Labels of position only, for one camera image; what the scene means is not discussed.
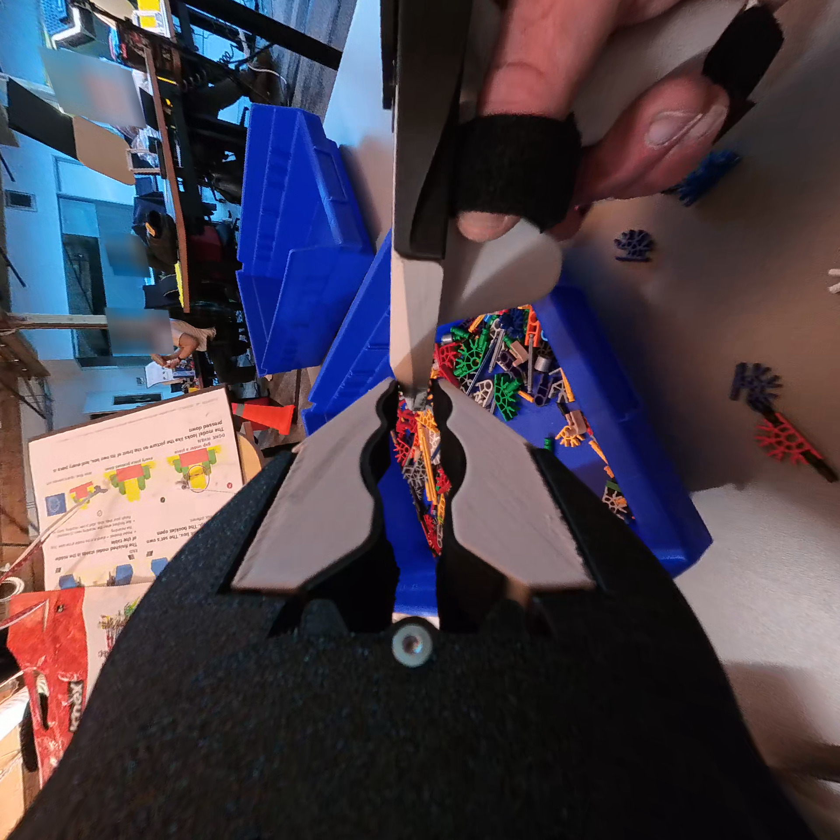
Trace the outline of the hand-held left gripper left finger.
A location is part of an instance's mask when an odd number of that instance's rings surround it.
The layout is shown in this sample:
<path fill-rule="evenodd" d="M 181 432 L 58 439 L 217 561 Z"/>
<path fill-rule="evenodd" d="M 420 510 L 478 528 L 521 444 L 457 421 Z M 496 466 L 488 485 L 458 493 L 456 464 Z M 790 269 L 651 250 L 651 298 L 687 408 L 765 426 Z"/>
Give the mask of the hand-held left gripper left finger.
<path fill-rule="evenodd" d="M 231 582 L 236 592 L 335 602 L 346 623 L 390 623 L 399 570 L 378 483 L 391 463 L 395 380 L 309 435 Z"/>

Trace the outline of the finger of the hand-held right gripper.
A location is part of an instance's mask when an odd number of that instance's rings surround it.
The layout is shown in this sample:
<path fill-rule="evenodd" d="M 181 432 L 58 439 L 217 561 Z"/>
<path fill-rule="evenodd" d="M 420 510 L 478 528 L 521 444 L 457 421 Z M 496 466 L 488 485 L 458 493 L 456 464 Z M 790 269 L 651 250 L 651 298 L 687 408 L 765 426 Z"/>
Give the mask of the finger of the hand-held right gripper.
<path fill-rule="evenodd" d="M 427 402 L 444 276 L 444 257 L 391 259 L 391 367 L 410 407 Z"/>

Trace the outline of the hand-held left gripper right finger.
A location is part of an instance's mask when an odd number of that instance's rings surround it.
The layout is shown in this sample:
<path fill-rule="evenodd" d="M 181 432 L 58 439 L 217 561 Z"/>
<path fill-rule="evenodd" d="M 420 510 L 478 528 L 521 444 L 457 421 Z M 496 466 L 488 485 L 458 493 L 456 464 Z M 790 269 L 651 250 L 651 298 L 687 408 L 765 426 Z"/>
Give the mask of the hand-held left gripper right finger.
<path fill-rule="evenodd" d="M 595 588 L 538 451 L 448 381 L 434 385 L 451 482 L 437 610 L 444 632 L 475 632 L 497 604 Z"/>

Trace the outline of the pile of colourful toy pieces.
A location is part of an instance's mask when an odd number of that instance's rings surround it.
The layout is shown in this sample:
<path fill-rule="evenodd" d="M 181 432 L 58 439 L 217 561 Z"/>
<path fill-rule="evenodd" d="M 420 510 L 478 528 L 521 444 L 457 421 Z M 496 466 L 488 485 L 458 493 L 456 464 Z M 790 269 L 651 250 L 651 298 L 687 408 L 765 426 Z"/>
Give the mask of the pile of colourful toy pieces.
<path fill-rule="evenodd" d="M 444 328 L 434 347 L 432 380 L 453 382 L 479 407 L 536 446 L 582 467 L 595 462 L 594 493 L 629 526 L 635 516 L 620 489 L 571 381 L 532 306 L 493 311 Z M 432 403 L 414 411 L 401 397 L 392 452 L 408 485 L 419 526 L 434 557 L 443 547 L 451 483 L 442 467 Z"/>

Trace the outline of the blue plastic bin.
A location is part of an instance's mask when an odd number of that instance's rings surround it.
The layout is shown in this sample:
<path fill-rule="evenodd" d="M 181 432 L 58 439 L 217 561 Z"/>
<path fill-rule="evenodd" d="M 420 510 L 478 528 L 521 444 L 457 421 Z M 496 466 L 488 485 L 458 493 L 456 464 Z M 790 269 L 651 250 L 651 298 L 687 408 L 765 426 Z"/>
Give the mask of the blue plastic bin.
<path fill-rule="evenodd" d="M 387 238 L 374 254 L 312 387 L 311 407 L 302 414 L 308 434 L 392 375 L 387 349 L 390 264 Z M 711 545 L 711 536 L 659 445 L 596 315 L 584 293 L 572 286 L 566 269 L 551 293 L 533 309 L 632 509 L 635 524 L 627 526 L 676 577 L 698 561 Z M 397 538 L 395 560 L 400 580 L 395 613 L 399 617 L 436 616 L 435 567 L 439 557 L 427 546 L 392 441 L 390 449 L 383 503 L 385 525 Z M 593 492 L 596 460 L 591 450 L 585 453 L 582 467 L 571 468 L 560 459 Z"/>

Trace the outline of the blue toy connector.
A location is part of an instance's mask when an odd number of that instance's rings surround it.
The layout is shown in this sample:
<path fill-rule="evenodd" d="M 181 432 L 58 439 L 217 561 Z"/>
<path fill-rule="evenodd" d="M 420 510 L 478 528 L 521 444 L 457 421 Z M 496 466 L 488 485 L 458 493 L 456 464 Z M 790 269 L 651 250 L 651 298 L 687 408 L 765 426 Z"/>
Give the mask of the blue toy connector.
<path fill-rule="evenodd" d="M 729 400 L 744 401 L 762 415 L 775 411 L 775 401 L 783 387 L 781 377 L 761 363 L 739 362 L 734 367 Z"/>
<path fill-rule="evenodd" d="M 711 151 L 684 179 L 661 193 L 674 196 L 684 207 L 696 204 L 741 162 L 733 150 Z"/>
<path fill-rule="evenodd" d="M 648 263 L 652 259 L 656 243 L 653 236 L 643 229 L 629 229 L 613 240 L 616 249 L 614 259 L 623 263 Z"/>

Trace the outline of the red connector with black rod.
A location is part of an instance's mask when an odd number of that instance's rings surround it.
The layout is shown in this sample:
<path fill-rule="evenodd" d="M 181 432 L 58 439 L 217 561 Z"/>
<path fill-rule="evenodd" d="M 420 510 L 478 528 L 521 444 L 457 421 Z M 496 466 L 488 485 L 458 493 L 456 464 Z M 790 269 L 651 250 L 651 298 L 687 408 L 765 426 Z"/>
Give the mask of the red connector with black rod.
<path fill-rule="evenodd" d="M 779 462 L 808 465 L 829 483 L 839 481 L 835 469 L 814 448 L 810 441 L 787 419 L 775 411 L 762 412 L 753 439 L 762 451 Z"/>

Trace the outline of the person's right hand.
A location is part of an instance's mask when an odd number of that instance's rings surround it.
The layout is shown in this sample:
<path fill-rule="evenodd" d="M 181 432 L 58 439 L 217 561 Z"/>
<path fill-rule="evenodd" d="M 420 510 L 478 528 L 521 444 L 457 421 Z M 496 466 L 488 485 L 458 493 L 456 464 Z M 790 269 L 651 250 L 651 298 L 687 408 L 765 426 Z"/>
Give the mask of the person's right hand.
<path fill-rule="evenodd" d="M 508 2 L 479 114 L 563 119 L 617 30 L 676 6 L 670 1 Z M 688 66 L 643 92 L 602 140 L 584 150 L 572 206 L 552 230 L 581 228 L 593 203 L 650 196 L 680 182 L 708 154 L 729 112 L 727 92 Z"/>

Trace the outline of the orange traffic cone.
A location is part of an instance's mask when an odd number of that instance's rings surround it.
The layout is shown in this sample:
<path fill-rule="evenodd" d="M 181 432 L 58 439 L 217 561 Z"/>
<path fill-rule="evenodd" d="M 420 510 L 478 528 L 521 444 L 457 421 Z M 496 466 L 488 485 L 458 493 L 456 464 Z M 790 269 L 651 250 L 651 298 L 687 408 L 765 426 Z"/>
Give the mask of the orange traffic cone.
<path fill-rule="evenodd" d="M 230 408 L 235 417 L 251 423 L 255 430 L 273 429 L 282 436 L 289 435 L 297 414 L 294 405 L 280 406 L 268 397 L 231 402 Z"/>

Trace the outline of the empty blue divided bin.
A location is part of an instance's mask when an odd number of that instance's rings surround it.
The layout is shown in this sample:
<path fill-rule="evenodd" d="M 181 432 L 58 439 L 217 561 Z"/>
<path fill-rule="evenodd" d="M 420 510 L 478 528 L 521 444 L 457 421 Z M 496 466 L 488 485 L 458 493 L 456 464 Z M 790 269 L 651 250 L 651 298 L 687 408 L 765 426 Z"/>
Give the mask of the empty blue divided bin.
<path fill-rule="evenodd" d="M 375 251 L 317 115 L 253 106 L 241 198 L 237 281 L 258 375 L 319 365 Z"/>

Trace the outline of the white instruction sheet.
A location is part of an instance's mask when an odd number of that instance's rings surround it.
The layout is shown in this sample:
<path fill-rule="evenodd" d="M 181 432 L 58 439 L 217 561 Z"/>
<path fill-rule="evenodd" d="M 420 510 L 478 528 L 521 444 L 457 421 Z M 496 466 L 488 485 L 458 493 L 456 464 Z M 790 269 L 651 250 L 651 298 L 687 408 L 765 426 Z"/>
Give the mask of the white instruction sheet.
<path fill-rule="evenodd" d="M 147 583 L 244 485 L 223 385 L 28 443 L 45 588 Z"/>

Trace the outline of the long wooden workbench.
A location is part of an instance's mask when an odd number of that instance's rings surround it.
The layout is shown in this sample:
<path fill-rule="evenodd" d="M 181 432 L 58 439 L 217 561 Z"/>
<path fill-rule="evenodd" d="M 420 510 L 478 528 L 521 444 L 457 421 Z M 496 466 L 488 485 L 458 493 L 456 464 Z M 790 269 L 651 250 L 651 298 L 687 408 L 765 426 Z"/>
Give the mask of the long wooden workbench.
<path fill-rule="evenodd" d="M 184 314 L 192 308 L 190 290 L 190 267 L 188 263 L 188 237 L 185 216 L 182 210 L 181 191 L 178 179 L 178 166 L 175 162 L 174 145 L 170 135 L 170 124 L 167 121 L 165 99 L 161 93 L 161 86 L 154 65 L 154 54 L 146 33 L 140 31 L 140 44 L 145 64 L 146 74 L 152 88 L 154 112 L 161 135 L 161 149 L 164 160 L 164 178 L 166 183 L 166 202 L 175 222 L 176 244 L 178 260 L 175 264 L 176 278 L 181 281 L 179 298 Z"/>

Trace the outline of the brown cardboard sheet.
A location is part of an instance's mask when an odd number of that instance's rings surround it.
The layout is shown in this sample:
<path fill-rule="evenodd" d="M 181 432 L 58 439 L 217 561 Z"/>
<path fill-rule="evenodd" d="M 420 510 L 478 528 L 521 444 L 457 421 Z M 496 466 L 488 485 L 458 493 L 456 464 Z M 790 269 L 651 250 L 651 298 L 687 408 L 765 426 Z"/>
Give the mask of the brown cardboard sheet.
<path fill-rule="evenodd" d="M 79 162 L 114 181 L 133 186 L 130 147 L 125 139 L 82 117 L 73 116 L 70 120 Z"/>

